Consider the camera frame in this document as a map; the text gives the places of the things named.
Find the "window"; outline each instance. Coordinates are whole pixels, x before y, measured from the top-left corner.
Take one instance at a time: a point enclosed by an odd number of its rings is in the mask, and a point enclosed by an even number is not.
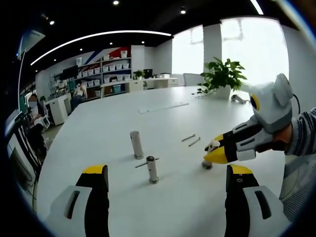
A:
[[[221,21],[222,58],[240,61],[249,85],[275,81],[289,75],[288,54],[281,25],[263,17]]]
[[[203,72],[203,26],[197,26],[174,36],[172,40],[172,73]]]

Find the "person's hand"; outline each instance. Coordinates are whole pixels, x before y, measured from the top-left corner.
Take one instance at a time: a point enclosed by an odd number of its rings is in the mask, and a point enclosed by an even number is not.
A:
[[[273,141],[283,141],[285,143],[290,143],[291,136],[292,136],[292,124],[287,126],[286,128],[282,129],[281,131],[278,131],[274,134]]]

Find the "computer monitor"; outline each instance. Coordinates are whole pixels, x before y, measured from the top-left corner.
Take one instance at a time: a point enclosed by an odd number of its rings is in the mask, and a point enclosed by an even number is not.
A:
[[[144,69],[144,78],[152,78],[153,77],[153,70],[152,69]]]

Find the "white desk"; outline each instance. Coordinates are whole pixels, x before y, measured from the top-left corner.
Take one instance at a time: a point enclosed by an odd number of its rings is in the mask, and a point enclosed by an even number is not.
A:
[[[218,134],[249,119],[250,104],[198,99],[197,87],[126,93],[80,104],[57,134],[43,164],[37,192],[38,215],[74,185],[88,166],[109,167],[109,231],[112,237],[224,236],[226,165],[201,167],[204,147]],[[140,108],[189,105],[140,114]],[[133,157],[129,133],[138,130],[145,156],[156,162],[159,182],[149,183],[145,161]],[[201,140],[191,147],[195,133]],[[252,169],[260,185],[279,196],[284,154],[267,151],[235,162]]]
[[[55,125],[64,123],[68,118],[68,115],[71,113],[70,101],[71,94],[67,93],[45,102],[45,105],[49,105],[50,107]]]
[[[143,80],[114,81],[114,82],[102,84],[100,86],[101,98],[105,96],[104,87],[106,86],[125,84],[126,92],[130,93],[130,92],[137,92],[137,91],[144,90],[144,82],[150,82],[150,81],[154,82],[155,89],[174,87],[174,86],[177,86],[179,83],[177,78],[148,78],[148,79],[143,79]]]

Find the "striped sleeve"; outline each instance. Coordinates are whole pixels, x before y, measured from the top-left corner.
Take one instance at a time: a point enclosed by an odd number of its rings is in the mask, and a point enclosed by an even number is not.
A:
[[[287,155],[304,156],[316,153],[316,108],[292,118],[292,137]]]

